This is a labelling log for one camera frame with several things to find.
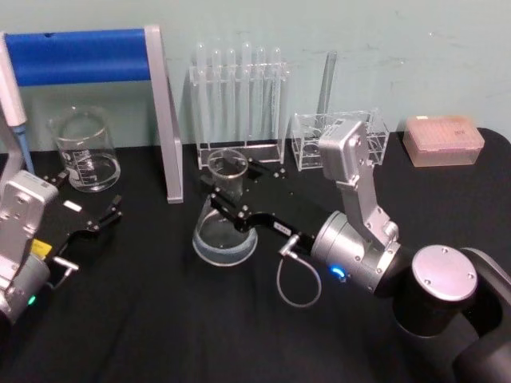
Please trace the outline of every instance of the pipette tip box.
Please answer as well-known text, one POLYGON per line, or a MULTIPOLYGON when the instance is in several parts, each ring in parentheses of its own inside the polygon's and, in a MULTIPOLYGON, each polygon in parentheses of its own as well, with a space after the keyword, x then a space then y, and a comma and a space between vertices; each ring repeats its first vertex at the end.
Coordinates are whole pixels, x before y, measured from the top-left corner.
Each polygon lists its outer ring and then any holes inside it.
POLYGON ((403 143, 416 168, 471 165, 485 140, 464 116, 415 116, 406 120, 403 143))

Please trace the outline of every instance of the clear plastic beaker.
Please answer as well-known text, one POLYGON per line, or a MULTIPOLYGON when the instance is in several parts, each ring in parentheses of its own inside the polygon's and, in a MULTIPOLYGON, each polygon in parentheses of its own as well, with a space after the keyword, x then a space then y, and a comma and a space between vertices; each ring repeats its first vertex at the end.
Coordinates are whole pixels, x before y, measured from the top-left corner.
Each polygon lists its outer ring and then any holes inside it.
MULTIPOLYGON (((233 200, 241 198, 243 175, 248 169, 243 154, 232 149, 218 150, 209 156, 208 167, 216 186, 233 200)), ((245 233, 237 231, 231 221, 211 207, 208 197, 193 232, 192 245, 204 261, 215 266, 234 266, 254 252, 257 232, 255 229, 245 233)))
POLYGON ((69 182, 80 192, 105 190, 121 175, 107 121, 102 108, 73 106, 48 122, 69 182))

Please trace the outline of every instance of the white label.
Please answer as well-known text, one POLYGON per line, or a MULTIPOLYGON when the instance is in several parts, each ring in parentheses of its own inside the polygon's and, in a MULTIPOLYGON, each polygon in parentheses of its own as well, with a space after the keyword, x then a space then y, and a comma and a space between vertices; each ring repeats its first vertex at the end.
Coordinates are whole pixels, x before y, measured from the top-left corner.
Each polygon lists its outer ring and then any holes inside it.
POLYGON ((291 236, 291 230, 289 230, 287 227, 281 225, 280 223, 278 222, 274 222, 273 223, 273 227, 275 229, 277 229, 278 231, 280 231, 281 233, 284 233, 285 235, 287 235, 288 237, 291 236))
POLYGON ((75 212, 77 212, 77 213, 79 213, 81 211, 81 206, 76 205, 75 202, 65 201, 64 206, 71 210, 75 210, 75 212))

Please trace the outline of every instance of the black tablecloth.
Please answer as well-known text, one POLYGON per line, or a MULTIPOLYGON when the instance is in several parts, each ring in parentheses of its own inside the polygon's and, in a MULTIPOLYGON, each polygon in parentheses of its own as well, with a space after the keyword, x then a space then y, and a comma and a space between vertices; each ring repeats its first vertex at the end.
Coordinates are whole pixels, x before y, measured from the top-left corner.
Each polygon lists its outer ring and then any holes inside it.
MULTIPOLYGON (((511 145, 481 132, 474 166, 423 169, 391 134, 374 172, 378 201, 403 245, 477 247, 511 271, 511 145)), ((418 344, 398 330, 390 300, 340 284, 320 265, 319 302, 286 306, 275 288, 278 235, 259 229, 257 250, 237 267, 215 268, 194 254, 204 195, 193 146, 184 148, 180 205, 166 203, 158 148, 120 149, 118 157, 121 178, 111 190, 62 190, 95 212, 119 192, 124 217, 97 241, 69 246, 64 256, 81 272, 20 319, 1 354, 0 381, 450 381, 450 360, 475 339, 460 317, 447 334, 418 344)), ((54 152, 34 154, 34 163, 39 175, 59 169, 54 152)), ((298 173, 289 153, 286 167, 303 194, 343 208, 321 170, 298 173)), ((289 294, 314 293, 309 274, 286 268, 289 294)))

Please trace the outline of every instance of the gray cable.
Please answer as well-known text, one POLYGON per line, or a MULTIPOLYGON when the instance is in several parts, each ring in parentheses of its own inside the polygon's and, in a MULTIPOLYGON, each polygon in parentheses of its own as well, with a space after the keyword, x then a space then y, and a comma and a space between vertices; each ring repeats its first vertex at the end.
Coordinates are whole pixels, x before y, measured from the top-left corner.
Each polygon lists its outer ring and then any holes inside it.
POLYGON ((279 262, 279 268, 277 269, 277 290, 279 291, 279 294, 280 294, 280 297, 289 305, 289 306, 293 306, 293 307, 296 307, 297 309, 306 309, 308 307, 311 307, 312 305, 314 305, 319 297, 321 296, 321 289, 322 289, 322 286, 321 286, 321 278, 319 277, 319 274, 318 274, 318 271, 316 271, 316 269, 311 266, 310 263, 304 261, 303 259, 299 258, 299 257, 291 257, 291 259, 294 259, 296 262, 299 262, 301 263, 302 265, 304 265, 307 269, 309 269, 312 274, 314 275, 314 278, 316 279, 316 282, 318 283, 318 293, 316 294, 316 296, 310 301, 310 302, 307 302, 307 303, 296 303, 296 302, 293 302, 292 300, 290 300, 285 294, 284 292, 282 291, 282 287, 280 285, 280 272, 282 270, 282 265, 284 263, 284 259, 285 258, 282 258, 280 259, 280 262, 279 262))

